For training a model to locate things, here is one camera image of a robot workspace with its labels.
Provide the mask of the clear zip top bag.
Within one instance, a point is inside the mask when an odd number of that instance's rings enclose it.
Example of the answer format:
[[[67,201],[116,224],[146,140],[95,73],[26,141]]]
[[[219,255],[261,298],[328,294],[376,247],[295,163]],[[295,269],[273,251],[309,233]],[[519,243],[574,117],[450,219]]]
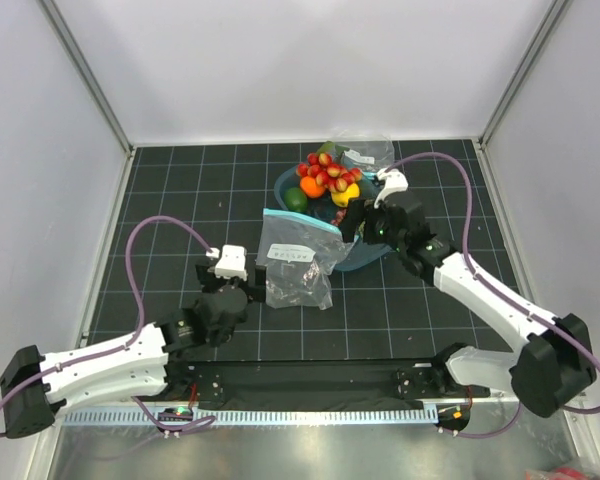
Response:
[[[352,248],[333,225],[300,213],[265,209],[256,263],[266,268],[266,304],[274,309],[331,308],[329,276]]]

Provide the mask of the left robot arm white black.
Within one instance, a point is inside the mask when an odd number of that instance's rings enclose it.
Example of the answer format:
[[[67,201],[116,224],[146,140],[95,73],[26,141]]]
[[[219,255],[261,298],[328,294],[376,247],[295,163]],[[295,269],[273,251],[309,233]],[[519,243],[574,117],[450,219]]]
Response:
[[[194,302],[137,332],[60,353],[19,349],[0,377],[3,436],[40,433],[74,410],[109,400],[184,398],[192,386],[187,361],[198,348],[232,339],[248,305],[265,302],[266,273],[263,265],[230,273],[199,262],[202,292]]]

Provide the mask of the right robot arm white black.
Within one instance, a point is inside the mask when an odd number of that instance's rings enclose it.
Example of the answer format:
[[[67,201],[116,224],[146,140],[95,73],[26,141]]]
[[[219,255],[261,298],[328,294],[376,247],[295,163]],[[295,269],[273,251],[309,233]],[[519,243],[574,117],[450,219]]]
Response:
[[[434,234],[413,194],[354,199],[339,228],[346,242],[360,238],[390,247],[410,274],[467,307],[509,346],[508,352],[448,348],[430,372],[440,395],[455,395],[467,384],[511,392],[527,410],[548,418],[596,381],[586,324],[534,305]]]

